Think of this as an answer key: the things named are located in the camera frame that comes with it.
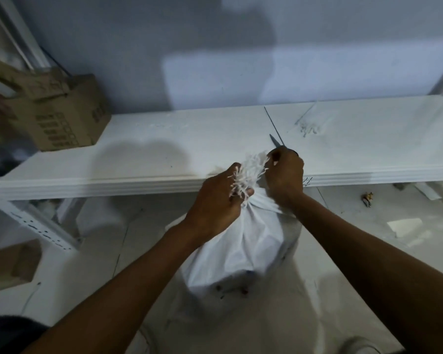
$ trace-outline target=wall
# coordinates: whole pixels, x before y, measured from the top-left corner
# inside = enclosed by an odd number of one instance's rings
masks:
[[[430,92],[443,0],[14,0],[117,112]]]

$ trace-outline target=hand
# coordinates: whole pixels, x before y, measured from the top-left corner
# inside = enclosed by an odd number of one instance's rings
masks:
[[[188,211],[184,222],[194,228],[198,246],[226,230],[241,213],[244,199],[238,195],[230,196],[234,182],[232,175],[240,166],[234,163],[224,172],[205,180]],[[254,194],[254,190],[250,190],[249,196]]]
[[[284,207],[292,207],[292,199],[302,193],[304,161],[291,149],[281,146],[267,154],[266,182],[269,195]]]

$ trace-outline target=person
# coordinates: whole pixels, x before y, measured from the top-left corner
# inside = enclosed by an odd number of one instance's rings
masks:
[[[243,199],[230,197],[230,175],[236,166],[208,178],[180,224],[23,353],[124,353],[184,260],[239,216]],[[266,165],[270,196],[312,233],[407,352],[443,354],[443,274],[305,195],[303,166],[293,150],[280,147],[270,152]],[[354,340],[345,350],[379,352],[366,340]]]

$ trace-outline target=person's left hand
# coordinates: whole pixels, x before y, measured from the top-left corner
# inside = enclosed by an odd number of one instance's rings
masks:
[[[240,166],[234,163],[224,172],[206,179],[188,211],[184,222],[194,228],[199,245],[226,230],[241,213],[244,199],[238,195],[230,196],[234,182],[232,175]],[[248,190],[248,194],[251,196],[254,190]]]

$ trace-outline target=white shelf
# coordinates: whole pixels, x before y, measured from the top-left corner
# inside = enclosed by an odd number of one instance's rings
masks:
[[[285,144],[305,160],[309,186],[443,180],[443,97],[319,102],[321,134],[295,122],[313,105],[266,106]],[[200,188],[210,174],[273,148],[264,107],[112,117],[95,146],[37,153],[0,179],[8,200]]]

